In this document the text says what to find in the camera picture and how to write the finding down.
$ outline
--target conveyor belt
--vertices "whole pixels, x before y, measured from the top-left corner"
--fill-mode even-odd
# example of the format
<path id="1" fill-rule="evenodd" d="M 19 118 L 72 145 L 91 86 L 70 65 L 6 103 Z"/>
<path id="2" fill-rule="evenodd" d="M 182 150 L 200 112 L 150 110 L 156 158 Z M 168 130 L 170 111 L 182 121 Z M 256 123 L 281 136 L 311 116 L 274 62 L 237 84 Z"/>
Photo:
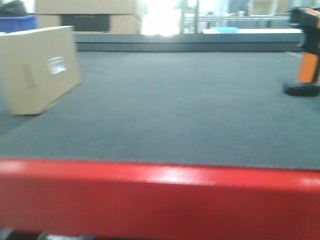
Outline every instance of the conveyor belt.
<path id="1" fill-rule="evenodd" d="M 0 95 L 0 156 L 320 169 L 320 98 L 288 53 L 80 52 L 83 84 L 39 116 Z"/>

